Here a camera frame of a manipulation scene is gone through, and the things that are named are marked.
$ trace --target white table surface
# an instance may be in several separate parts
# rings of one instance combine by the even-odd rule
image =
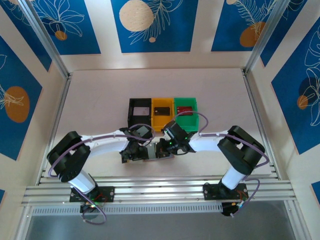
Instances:
[[[238,125],[262,142],[239,68],[75,71],[54,142],[70,131],[98,135],[127,127],[130,98],[176,97],[196,98],[198,111],[209,119],[204,133]],[[199,127],[204,123],[200,117]],[[221,152],[126,164],[118,152],[108,152],[89,158],[83,169],[93,177],[161,177],[223,175],[229,166]],[[265,165],[252,174],[267,176],[271,170]]]

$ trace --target wall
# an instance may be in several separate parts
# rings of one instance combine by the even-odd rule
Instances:
[[[62,55],[70,71],[138,68],[243,67],[250,51],[211,52],[224,1],[199,0],[190,52],[121,53],[111,1],[85,0],[101,50],[97,55]]]
[[[9,239],[18,226],[19,215],[15,212],[26,186],[35,184],[65,80],[54,64],[47,72],[1,7],[0,22],[0,36],[42,86],[18,159],[0,154],[0,189],[5,190],[0,206],[0,239]]]
[[[249,76],[251,81],[254,78],[255,89],[261,98],[263,122],[275,157],[291,180],[312,239],[319,239],[320,235],[320,206],[311,190],[311,183],[320,180],[320,145],[298,153],[271,82],[319,17],[319,1],[308,0],[270,62],[264,68],[258,60]]]

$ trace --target gray floor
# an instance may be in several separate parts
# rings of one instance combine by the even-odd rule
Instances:
[[[235,218],[221,213],[109,215],[93,226],[80,216],[34,216],[27,240],[294,240],[281,201],[250,202]]]

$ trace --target green box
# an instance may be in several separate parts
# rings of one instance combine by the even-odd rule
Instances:
[[[177,115],[177,107],[192,107],[192,111],[197,112],[197,100],[194,97],[176,97],[174,99],[174,114]],[[177,116],[175,121],[186,132],[197,132],[199,128],[199,115],[193,113],[192,115]]]

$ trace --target cable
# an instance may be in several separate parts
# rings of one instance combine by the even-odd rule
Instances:
[[[181,155],[186,155],[188,153],[189,153],[189,151],[186,151],[186,152],[183,152],[183,153],[177,153],[177,154],[172,153],[172,154],[175,155],[175,156],[181,156]]]
[[[248,182],[248,181],[252,181],[252,180],[256,180],[258,182],[258,184],[257,184],[255,190],[253,191],[253,193],[251,194],[251,196],[246,201],[244,201],[244,203],[242,204],[242,206],[240,208],[243,208],[245,205],[247,205],[250,202],[250,200],[255,196],[255,194],[258,192],[258,189],[260,187],[260,180],[258,178],[250,178],[250,179],[246,179],[245,181]]]
[[[252,145],[251,143],[249,143],[249,142],[247,142],[247,141],[245,141],[245,140],[243,140],[243,139],[241,139],[239,137],[236,137],[236,136],[233,136],[233,135],[230,135],[230,134],[224,134],[224,133],[208,133],[208,134],[201,134],[200,136],[201,137],[228,137],[228,138],[232,138],[234,140],[239,141],[240,143],[242,143],[243,145],[248,146],[249,148],[252,148],[253,150],[258,152],[261,156],[263,156],[265,158],[265,162],[260,163],[257,166],[255,166],[255,169],[257,169],[259,167],[262,167],[262,166],[264,166],[264,165],[266,165],[266,164],[268,164],[270,162],[270,159],[268,158],[268,156],[263,151],[261,151],[256,146]]]
[[[100,211],[100,213],[102,213],[103,215],[103,221],[102,222],[93,222],[93,221],[89,221],[87,219],[85,219],[85,211],[82,212],[82,219],[85,223],[87,224],[92,224],[92,225],[102,225],[107,221],[107,215],[105,214],[105,212],[102,210],[101,207],[99,207],[98,205],[95,204],[94,201],[92,201],[89,197],[87,197],[82,191],[80,191],[78,188],[76,188],[75,186],[73,187],[84,199],[86,199],[89,203],[91,203],[92,205],[94,205],[96,207],[96,209],[98,209]]]
[[[148,127],[148,128],[151,129],[153,138],[152,138],[148,143],[145,143],[144,145],[142,145],[143,147],[148,146],[148,145],[152,142],[152,140],[155,138],[155,136],[156,136],[156,130],[155,130],[152,126],[150,126],[150,125],[148,125],[148,124],[144,124],[144,123],[134,124],[134,125],[132,125],[131,127],[129,127],[129,129],[133,129],[134,127],[137,127],[137,126],[145,126],[145,127]]]
[[[151,130],[152,130],[152,137],[151,138],[141,138],[141,137],[137,137],[137,136],[132,136],[132,135],[120,135],[120,134],[116,134],[116,135],[104,135],[104,136],[98,136],[98,137],[94,137],[92,139],[87,139],[87,140],[83,140],[83,141],[80,141],[76,144],[74,144],[73,146],[69,147],[64,153],[62,153],[55,161],[54,163],[52,164],[52,166],[50,167],[49,171],[48,171],[48,175],[49,177],[51,178],[57,178],[58,175],[52,175],[52,171],[53,169],[56,167],[56,165],[72,150],[74,150],[76,147],[82,145],[82,144],[85,144],[85,143],[88,143],[88,142],[92,142],[92,141],[96,141],[96,140],[101,140],[101,139],[108,139],[108,138],[116,138],[116,137],[119,137],[119,138],[133,138],[133,139],[137,139],[137,140],[142,140],[142,141],[148,141],[150,140],[150,142],[155,138],[155,130],[149,126],[149,125],[146,125],[146,124],[143,124],[144,126],[147,126],[149,127]],[[84,222],[88,223],[88,224],[92,224],[92,225],[102,225],[104,224],[106,221],[107,221],[107,216],[106,214],[104,213],[104,211],[94,203],[94,201],[92,201],[89,197],[87,197],[82,191],[80,191],[78,188],[76,188],[74,186],[74,189],[84,198],[86,199],[89,203],[91,203],[92,205],[94,205],[103,215],[103,218],[104,220],[102,222],[92,222],[92,221],[89,221],[87,219],[85,219],[85,211],[83,211],[82,213],[82,219]]]
[[[175,115],[174,118],[172,118],[172,120],[175,120],[176,117],[178,117],[178,116],[180,116],[180,115],[183,115],[183,114],[187,114],[187,113],[198,114],[198,115],[202,116],[202,117],[205,119],[205,125],[199,130],[199,134],[200,134],[200,133],[208,126],[208,124],[209,124],[208,118],[207,118],[205,115],[203,115],[202,113],[197,112],[197,111],[183,111],[183,112],[180,112],[180,113],[178,113],[177,115]]]
[[[52,166],[50,167],[49,171],[48,171],[48,175],[51,178],[57,178],[57,175],[52,175],[52,171],[53,169],[56,167],[56,165],[72,150],[74,150],[76,147],[80,146],[81,144],[86,144],[88,142],[92,142],[92,141],[96,141],[96,140],[101,140],[101,139],[109,139],[109,138],[133,138],[133,139],[137,139],[137,140],[142,140],[142,141],[149,141],[149,140],[153,140],[155,138],[155,136],[152,136],[151,138],[141,138],[138,136],[132,136],[132,135],[120,135],[120,134],[116,134],[116,135],[104,135],[104,136],[97,136],[94,137],[92,139],[86,139],[83,141],[80,141],[78,143],[76,143],[75,145],[69,147],[64,153],[62,153],[56,160],[55,162],[52,164]]]

